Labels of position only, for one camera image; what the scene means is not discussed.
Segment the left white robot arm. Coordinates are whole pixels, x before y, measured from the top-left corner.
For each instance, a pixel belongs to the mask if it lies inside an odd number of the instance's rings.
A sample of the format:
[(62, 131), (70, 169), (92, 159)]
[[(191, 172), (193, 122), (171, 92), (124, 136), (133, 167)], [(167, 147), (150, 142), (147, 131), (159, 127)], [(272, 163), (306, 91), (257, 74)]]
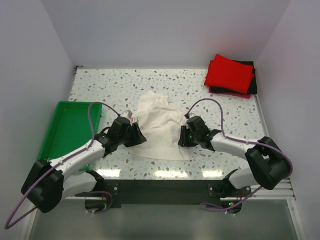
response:
[(118, 146), (126, 148), (146, 142), (137, 122), (127, 117), (117, 117), (111, 126), (78, 149), (51, 161), (36, 161), (21, 193), (42, 213), (53, 210), (58, 203), (68, 197), (90, 193), (99, 196), (104, 190), (104, 178), (93, 170), (76, 175), (84, 166), (115, 152)]

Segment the white t shirt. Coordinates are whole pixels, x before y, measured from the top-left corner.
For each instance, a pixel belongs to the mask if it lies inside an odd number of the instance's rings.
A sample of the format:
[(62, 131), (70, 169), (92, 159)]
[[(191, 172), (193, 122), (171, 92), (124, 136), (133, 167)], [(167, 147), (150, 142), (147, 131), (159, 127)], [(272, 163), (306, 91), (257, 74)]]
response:
[(172, 105), (171, 99), (149, 91), (140, 97), (132, 120), (137, 121), (146, 142), (128, 148), (136, 157), (167, 161), (188, 161), (188, 150), (178, 145), (186, 110)]

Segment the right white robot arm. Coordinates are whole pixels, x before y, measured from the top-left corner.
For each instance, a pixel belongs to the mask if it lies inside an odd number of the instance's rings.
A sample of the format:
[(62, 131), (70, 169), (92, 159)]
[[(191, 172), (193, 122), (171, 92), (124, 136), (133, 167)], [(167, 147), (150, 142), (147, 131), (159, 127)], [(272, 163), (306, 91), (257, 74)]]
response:
[(290, 160), (270, 137), (250, 140), (226, 135), (222, 130), (210, 130), (200, 116), (189, 118), (180, 128), (180, 147), (196, 147), (221, 152), (244, 159), (248, 167), (234, 169), (214, 191), (222, 198), (235, 196), (242, 188), (259, 185), (266, 190), (275, 186), (293, 171)]

